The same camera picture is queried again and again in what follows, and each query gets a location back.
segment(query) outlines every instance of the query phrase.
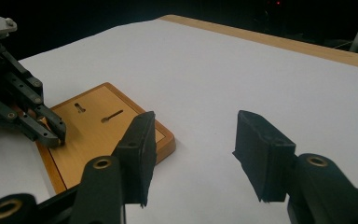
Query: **metal screw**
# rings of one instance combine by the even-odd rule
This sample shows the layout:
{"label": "metal screw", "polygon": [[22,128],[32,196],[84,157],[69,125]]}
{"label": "metal screw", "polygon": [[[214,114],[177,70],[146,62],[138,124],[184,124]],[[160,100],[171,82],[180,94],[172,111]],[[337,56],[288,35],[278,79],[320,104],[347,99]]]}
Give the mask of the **metal screw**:
{"label": "metal screw", "polygon": [[37,104],[40,104],[40,103],[42,103],[42,99],[40,99],[39,97],[34,98],[34,102]]}
{"label": "metal screw", "polygon": [[10,119],[13,119],[13,118],[16,117],[16,115],[14,113],[8,113],[7,117],[10,118]]}
{"label": "metal screw", "polygon": [[14,26],[14,21],[11,18],[6,18],[5,21],[8,26]]}

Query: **wooden block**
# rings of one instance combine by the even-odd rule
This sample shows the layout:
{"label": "wooden block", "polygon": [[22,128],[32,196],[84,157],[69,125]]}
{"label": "wooden block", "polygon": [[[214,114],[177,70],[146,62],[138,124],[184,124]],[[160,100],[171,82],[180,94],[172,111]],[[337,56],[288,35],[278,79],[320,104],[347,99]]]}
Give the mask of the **wooden block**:
{"label": "wooden block", "polygon": [[[145,112],[110,83],[104,83],[51,109],[66,124],[66,143],[56,148],[36,144],[57,193],[80,182],[89,160],[111,155],[132,119]],[[174,152],[175,141],[173,134],[157,120],[156,142],[159,163]]]}

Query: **wooden table edge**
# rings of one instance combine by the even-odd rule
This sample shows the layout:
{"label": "wooden table edge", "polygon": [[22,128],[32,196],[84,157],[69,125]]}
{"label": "wooden table edge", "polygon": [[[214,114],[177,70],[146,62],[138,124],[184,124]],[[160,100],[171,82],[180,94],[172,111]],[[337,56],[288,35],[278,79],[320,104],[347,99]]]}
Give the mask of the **wooden table edge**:
{"label": "wooden table edge", "polygon": [[350,64],[358,67],[358,53],[348,52],[340,49],[330,49],[327,47],[281,38],[273,35],[260,34],[217,23],[199,21],[176,15],[166,15],[158,19],[162,21],[170,21],[194,28],[212,31],[223,35],[235,36],[237,38],[254,41],[272,47],[288,49],[291,51],[316,56],[326,60]]}

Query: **dark background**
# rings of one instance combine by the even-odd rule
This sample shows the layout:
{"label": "dark background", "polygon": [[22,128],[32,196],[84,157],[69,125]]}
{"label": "dark background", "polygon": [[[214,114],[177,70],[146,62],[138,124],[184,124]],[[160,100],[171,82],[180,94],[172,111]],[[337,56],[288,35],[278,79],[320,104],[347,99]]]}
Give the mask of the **dark background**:
{"label": "dark background", "polygon": [[358,0],[0,0],[0,16],[19,27],[3,40],[18,60],[168,14],[327,47],[332,39],[353,40],[358,30]]}

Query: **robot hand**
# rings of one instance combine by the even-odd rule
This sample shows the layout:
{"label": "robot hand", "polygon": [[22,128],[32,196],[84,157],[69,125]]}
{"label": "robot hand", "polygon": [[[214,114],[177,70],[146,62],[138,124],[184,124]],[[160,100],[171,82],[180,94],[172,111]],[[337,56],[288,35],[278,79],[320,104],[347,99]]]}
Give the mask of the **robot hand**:
{"label": "robot hand", "polygon": [[[0,39],[17,30],[11,19],[0,17]],[[0,43],[0,127],[24,133],[32,141],[56,147],[65,141],[66,127],[44,105],[43,85]]]}

